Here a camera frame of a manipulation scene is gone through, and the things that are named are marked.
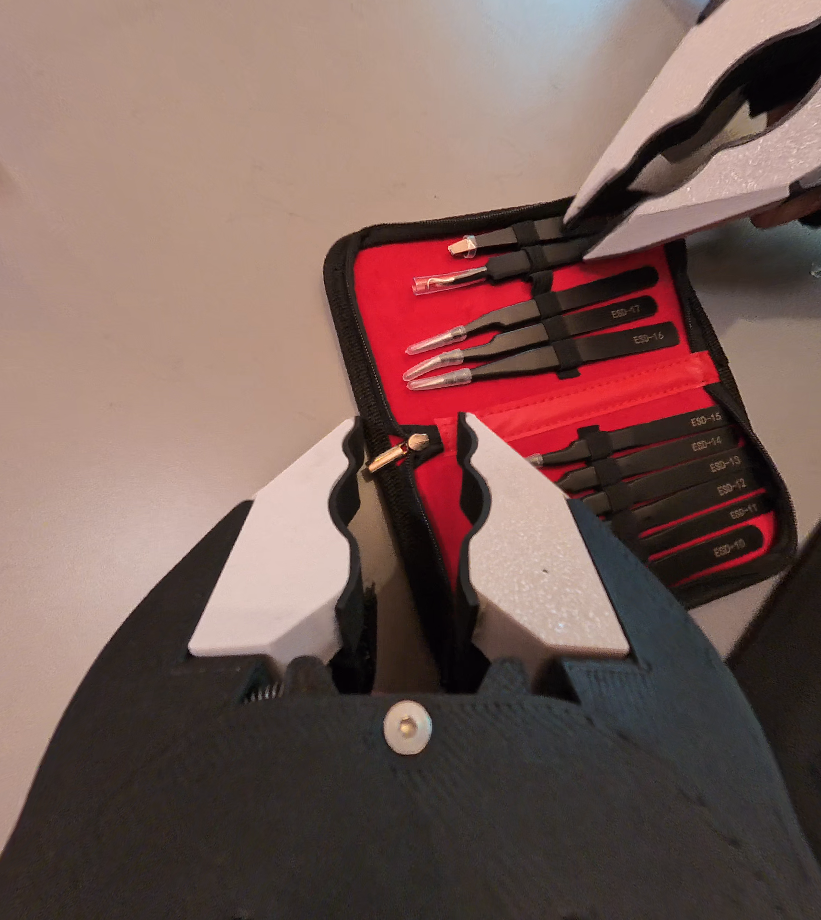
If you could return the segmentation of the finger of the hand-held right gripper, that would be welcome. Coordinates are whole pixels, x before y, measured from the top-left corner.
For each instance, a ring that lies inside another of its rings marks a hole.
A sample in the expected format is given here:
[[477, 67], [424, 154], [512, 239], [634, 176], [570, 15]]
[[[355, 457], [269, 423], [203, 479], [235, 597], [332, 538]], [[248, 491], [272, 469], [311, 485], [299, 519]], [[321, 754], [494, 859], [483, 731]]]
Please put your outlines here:
[[586, 253], [610, 259], [686, 237], [821, 185], [821, 86], [749, 143], [718, 150], [683, 186], [642, 202]]
[[582, 183], [567, 221], [623, 213], [649, 163], [686, 158], [726, 98], [816, 47], [821, 54], [821, 1], [708, 2]]

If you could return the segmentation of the person's right hand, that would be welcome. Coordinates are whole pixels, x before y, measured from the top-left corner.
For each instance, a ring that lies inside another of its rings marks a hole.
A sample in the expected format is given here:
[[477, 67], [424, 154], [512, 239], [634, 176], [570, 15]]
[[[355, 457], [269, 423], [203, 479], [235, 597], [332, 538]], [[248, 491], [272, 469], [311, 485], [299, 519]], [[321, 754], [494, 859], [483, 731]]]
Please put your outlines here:
[[806, 190], [753, 214], [750, 223], [757, 229], [771, 229], [802, 221], [818, 211], [821, 211], [821, 187]]

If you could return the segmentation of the black red tweezers case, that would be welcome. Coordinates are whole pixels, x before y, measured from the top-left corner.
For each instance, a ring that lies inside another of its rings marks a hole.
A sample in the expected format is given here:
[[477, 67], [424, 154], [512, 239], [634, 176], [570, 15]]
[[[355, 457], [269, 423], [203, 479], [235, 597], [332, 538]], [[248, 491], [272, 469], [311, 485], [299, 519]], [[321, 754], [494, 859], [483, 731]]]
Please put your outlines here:
[[325, 292], [423, 634], [449, 691], [487, 668], [456, 606], [457, 420], [472, 413], [582, 500], [686, 609], [792, 563], [783, 478], [753, 431], [681, 241], [581, 263], [563, 199], [380, 224], [328, 252]]

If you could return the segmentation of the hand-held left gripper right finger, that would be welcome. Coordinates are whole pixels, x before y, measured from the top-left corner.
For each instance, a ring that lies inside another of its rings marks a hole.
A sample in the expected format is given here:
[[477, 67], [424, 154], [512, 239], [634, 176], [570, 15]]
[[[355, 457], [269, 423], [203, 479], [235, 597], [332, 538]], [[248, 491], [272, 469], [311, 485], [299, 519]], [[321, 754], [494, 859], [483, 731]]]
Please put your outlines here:
[[475, 415], [459, 415], [458, 586], [488, 661], [624, 660], [629, 643], [565, 494]]

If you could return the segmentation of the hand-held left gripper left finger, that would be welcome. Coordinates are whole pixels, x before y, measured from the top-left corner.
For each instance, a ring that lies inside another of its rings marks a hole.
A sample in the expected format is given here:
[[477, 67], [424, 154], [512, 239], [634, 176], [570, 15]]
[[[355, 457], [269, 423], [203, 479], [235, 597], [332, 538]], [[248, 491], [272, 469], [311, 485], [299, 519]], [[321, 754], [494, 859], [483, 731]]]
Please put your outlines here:
[[349, 523], [359, 507], [362, 425], [341, 422], [251, 498], [244, 523], [188, 643], [198, 659], [265, 656], [330, 664], [355, 643], [361, 588]]

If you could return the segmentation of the set of black tweezers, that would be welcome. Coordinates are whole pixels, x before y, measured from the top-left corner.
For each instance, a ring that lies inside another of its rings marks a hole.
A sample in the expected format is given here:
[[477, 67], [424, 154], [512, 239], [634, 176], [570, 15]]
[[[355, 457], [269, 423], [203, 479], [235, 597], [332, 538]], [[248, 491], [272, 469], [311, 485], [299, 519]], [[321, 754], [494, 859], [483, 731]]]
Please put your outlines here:
[[449, 572], [467, 530], [456, 415], [470, 411], [581, 500], [667, 585], [749, 567], [777, 536], [774, 487], [662, 248], [602, 268], [461, 291], [405, 290], [438, 240], [364, 257], [367, 331], [396, 421], [436, 429], [415, 475]]

